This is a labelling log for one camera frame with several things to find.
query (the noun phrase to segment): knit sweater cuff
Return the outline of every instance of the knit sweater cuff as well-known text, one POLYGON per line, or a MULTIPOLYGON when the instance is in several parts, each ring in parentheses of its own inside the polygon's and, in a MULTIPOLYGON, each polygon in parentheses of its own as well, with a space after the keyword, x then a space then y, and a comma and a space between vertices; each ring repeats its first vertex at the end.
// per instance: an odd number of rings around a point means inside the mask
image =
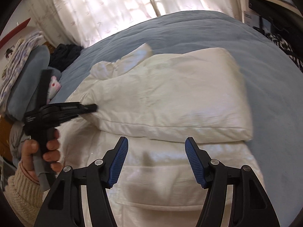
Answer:
POLYGON ((13 189, 22 199, 24 199, 25 202, 34 207, 41 207, 43 192, 40 190, 40 186, 38 184, 32 182, 24 175, 20 164, 18 165, 18 169, 15 176, 12 177, 12 180, 13 189))

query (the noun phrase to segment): white pillowcase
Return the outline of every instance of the white pillowcase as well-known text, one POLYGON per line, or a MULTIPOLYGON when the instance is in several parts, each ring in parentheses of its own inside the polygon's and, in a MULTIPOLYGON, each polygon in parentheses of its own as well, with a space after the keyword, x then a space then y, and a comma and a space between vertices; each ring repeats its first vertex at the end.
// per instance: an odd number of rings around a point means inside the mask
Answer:
POLYGON ((173 142, 252 138, 243 77, 225 49, 154 55, 121 76, 94 76, 81 100, 99 106, 83 117, 100 130, 173 142))
POLYGON ((116 62, 101 61, 92 66, 90 74, 99 80, 120 76, 153 55, 148 44, 142 44, 116 62))

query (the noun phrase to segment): finger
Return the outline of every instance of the finger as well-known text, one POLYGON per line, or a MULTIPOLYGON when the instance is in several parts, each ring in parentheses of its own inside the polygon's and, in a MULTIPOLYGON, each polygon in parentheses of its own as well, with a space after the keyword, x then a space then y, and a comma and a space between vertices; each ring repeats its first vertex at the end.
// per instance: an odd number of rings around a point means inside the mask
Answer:
POLYGON ((22 145, 21 160, 25 170, 34 169, 32 154, 38 151, 39 145, 35 140, 26 140, 22 145))
POLYGON ((60 143, 58 142, 57 139, 48 141, 46 144, 46 147, 48 150, 56 150, 59 148, 59 146, 60 146, 60 143))
POLYGON ((60 137, 60 133, 57 129, 55 129, 55 132, 54 132, 54 138, 55 139, 58 139, 60 137))
POLYGON ((62 165, 59 162, 51 163, 51 168, 54 172, 59 173, 62 170, 62 165))
POLYGON ((47 162, 58 161, 60 159, 60 152, 58 150, 53 150, 45 153, 43 159, 47 162))

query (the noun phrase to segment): wooden shelf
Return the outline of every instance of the wooden shelf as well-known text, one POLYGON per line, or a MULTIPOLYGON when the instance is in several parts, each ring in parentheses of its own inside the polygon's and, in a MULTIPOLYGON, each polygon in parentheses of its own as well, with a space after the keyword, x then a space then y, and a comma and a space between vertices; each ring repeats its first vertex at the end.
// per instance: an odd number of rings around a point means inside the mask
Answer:
POLYGON ((9 149, 9 134, 12 124, 0 115, 0 156, 12 162, 12 155, 9 149))
POLYGON ((300 13, 300 11, 299 11, 297 8, 295 8, 294 6, 292 6, 292 5, 289 5, 289 4, 287 4, 287 3, 285 3, 285 2, 282 2, 282 1, 280 1, 280 0, 266 0, 266 1, 269 1, 269 2, 272 2, 272 3, 275 3, 275 4, 278 4, 278 5, 282 6, 282 7, 285 7, 285 8, 287 8, 287 9, 289 9, 290 11, 293 11, 293 12, 296 13, 297 15, 303 17, 302 14, 300 13))

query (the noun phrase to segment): curtain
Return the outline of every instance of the curtain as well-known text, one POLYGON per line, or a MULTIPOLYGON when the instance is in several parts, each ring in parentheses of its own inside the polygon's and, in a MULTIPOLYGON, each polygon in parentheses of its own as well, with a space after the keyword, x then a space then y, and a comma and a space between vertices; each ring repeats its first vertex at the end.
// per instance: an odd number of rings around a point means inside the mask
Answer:
POLYGON ((65 26, 84 47, 156 17, 150 0, 54 0, 65 26))
POLYGON ((84 47, 132 25, 178 11, 214 10, 242 20, 243 7, 241 0, 47 0, 42 4, 38 1, 32 6, 38 11, 46 10, 45 15, 36 16, 43 30, 51 31, 48 25, 52 23, 59 29, 58 36, 84 47), (44 20, 53 14, 50 23, 44 20))
POLYGON ((24 0, 25 7, 46 40, 57 47, 60 43, 76 43, 72 34, 63 26, 53 0, 24 0))

